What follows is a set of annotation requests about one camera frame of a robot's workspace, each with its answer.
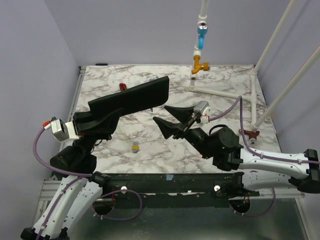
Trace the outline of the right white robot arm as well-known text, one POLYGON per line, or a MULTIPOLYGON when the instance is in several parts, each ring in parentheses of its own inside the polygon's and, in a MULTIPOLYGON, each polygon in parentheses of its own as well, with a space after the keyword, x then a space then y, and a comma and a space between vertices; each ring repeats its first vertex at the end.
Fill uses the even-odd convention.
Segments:
POLYGON ((302 193, 320 192, 320 162, 313 149, 304 153, 263 152, 240 144, 240 138, 228 126, 207 134, 202 126, 209 123, 211 108, 206 101, 191 107, 165 106, 178 122, 154 117, 165 139, 185 139, 204 159, 225 172, 251 170, 230 183, 230 191, 241 196, 263 188, 296 188, 302 193))

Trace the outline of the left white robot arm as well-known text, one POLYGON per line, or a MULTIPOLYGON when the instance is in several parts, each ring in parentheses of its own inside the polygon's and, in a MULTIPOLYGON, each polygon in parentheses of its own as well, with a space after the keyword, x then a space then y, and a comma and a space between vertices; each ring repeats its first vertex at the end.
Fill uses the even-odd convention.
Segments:
POLYGON ((53 117, 43 124, 33 142, 32 151, 44 167, 62 175, 48 208, 39 220, 25 228, 23 240, 67 240, 72 227, 98 198, 107 197, 111 185, 102 173, 95 171, 97 158, 92 154, 98 141, 109 141, 123 114, 122 107, 102 114, 78 112, 73 120, 64 123, 53 117), (38 141, 42 133, 51 130, 61 143, 72 144, 61 150, 47 163, 38 154, 38 141))

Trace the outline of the black zip tool case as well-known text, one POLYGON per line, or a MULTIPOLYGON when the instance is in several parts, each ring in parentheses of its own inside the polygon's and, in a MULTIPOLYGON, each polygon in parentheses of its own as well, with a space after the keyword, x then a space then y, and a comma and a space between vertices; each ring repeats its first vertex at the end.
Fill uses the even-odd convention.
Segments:
POLYGON ((163 105, 169 98, 169 87, 170 79, 164 76, 96 98, 89 101, 88 106, 93 115, 102 116, 123 109, 122 115, 125 116, 163 105))

